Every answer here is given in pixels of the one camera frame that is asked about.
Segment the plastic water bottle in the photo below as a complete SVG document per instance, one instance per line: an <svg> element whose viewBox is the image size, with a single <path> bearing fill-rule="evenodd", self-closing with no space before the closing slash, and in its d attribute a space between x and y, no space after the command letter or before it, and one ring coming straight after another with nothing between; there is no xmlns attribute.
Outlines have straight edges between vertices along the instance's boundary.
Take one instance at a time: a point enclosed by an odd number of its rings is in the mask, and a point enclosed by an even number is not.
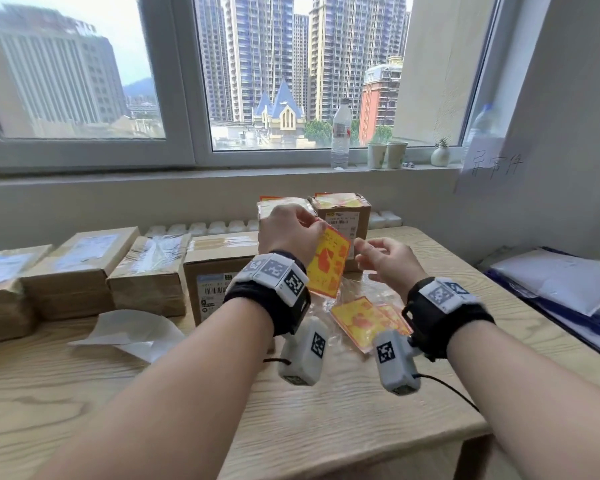
<svg viewBox="0 0 600 480"><path fill-rule="evenodd" d="M351 142L351 110L349 99L340 100L340 107L333 117L331 137L331 168L345 169L349 165L349 144Z"/></svg>
<svg viewBox="0 0 600 480"><path fill-rule="evenodd" d="M495 124L495 114L493 112L493 108L491 104L485 104L482 108L482 112L478 114L478 117L474 120L471 129L469 130L469 135L467 135L466 140L463 144L463 156L469 152L469 147L471 146L471 142L476 136L492 136L493 135L493 126Z"/></svg>

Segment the red brick building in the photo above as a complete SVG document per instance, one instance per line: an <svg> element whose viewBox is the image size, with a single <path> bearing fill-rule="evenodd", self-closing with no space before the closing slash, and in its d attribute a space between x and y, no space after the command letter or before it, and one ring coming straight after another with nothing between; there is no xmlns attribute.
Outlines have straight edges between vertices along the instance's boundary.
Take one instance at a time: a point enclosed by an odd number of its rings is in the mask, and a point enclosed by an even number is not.
<svg viewBox="0 0 600 480"><path fill-rule="evenodd" d="M362 146L371 141L376 127L393 126L401 74L400 57L389 57L388 63L371 67L365 72L358 133Z"/></svg>

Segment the glass pane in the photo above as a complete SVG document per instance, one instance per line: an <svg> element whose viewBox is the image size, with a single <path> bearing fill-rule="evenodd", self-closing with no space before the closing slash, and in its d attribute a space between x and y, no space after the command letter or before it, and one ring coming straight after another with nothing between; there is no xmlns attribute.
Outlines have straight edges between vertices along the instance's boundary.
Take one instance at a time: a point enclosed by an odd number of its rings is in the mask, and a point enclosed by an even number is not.
<svg viewBox="0 0 600 480"><path fill-rule="evenodd" d="M5 137L164 138L138 0L0 0L0 50L28 121Z"/></svg>
<svg viewBox="0 0 600 480"><path fill-rule="evenodd" d="M213 148L273 150L330 147L342 98L352 147L456 141L495 0L194 2Z"/></svg>

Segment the wristband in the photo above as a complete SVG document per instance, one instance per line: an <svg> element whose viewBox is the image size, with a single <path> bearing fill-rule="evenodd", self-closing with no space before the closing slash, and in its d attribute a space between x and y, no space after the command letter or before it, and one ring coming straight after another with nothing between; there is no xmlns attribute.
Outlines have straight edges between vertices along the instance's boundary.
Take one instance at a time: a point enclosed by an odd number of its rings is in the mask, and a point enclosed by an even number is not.
<svg viewBox="0 0 600 480"><path fill-rule="evenodd" d="M449 340L467 323L476 320L495 323L475 296L449 278L417 282L409 291L402 316L413 329L412 345L432 361L447 358Z"/></svg>
<svg viewBox="0 0 600 480"><path fill-rule="evenodd" d="M248 298L262 306L273 321L274 336L295 334L311 305L304 265L286 251L258 255L229 284L224 295Z"/></svg>

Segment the barcode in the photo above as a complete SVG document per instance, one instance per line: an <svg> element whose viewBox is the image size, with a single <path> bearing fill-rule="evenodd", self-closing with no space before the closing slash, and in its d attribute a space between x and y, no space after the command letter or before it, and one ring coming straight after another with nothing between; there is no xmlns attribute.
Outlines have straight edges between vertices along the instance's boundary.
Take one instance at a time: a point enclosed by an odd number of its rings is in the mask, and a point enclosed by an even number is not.
<svg viewBox="0 0 600 480"><path fill-rule="evenodd" d="M226 286L213 286L210 288L204 288L204 290L205 290L205 295L220 294L220 293L224 293L224 291L226 290Z"/></svg>

